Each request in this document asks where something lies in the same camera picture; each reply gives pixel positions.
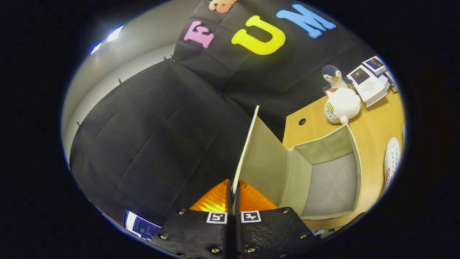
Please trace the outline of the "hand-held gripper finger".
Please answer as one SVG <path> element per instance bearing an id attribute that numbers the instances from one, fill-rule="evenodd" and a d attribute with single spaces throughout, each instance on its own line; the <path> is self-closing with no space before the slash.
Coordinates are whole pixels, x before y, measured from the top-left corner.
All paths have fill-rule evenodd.
<path id="1" fill-rule="evenodd" d="M 299 259 L 321 242 L 290 207 L 277 207 L 240 181 L 235 191 L 235 247 L 240 259 Z"/>
<path id="2" fill-rule="evenodd" d="M 232 181 L 210 189 L 190 208 L 173 210 L 150 243 L 161 252 L 186 259 L 224 259 L 233 217 Z"/>

